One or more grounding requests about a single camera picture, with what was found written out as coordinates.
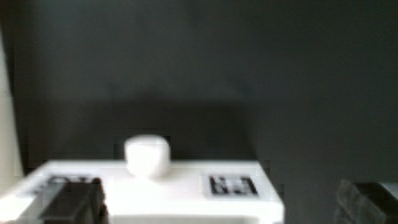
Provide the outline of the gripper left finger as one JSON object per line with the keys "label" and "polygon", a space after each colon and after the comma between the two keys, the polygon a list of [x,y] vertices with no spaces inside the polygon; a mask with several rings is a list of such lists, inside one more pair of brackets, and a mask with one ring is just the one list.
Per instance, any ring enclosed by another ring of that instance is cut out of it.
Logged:
{"label": "gripper left finger", "polygon": [[108,224],[101,179],[64,182],[55,198],[39,213],[42,224]]}

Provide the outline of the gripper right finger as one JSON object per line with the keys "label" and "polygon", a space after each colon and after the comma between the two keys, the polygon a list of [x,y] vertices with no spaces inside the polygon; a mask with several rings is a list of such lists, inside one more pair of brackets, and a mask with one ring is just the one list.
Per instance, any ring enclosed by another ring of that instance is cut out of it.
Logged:
{"label": "gripper right finger", "polygon": [[335,224],[398,224],[398,183],[343,180]]}

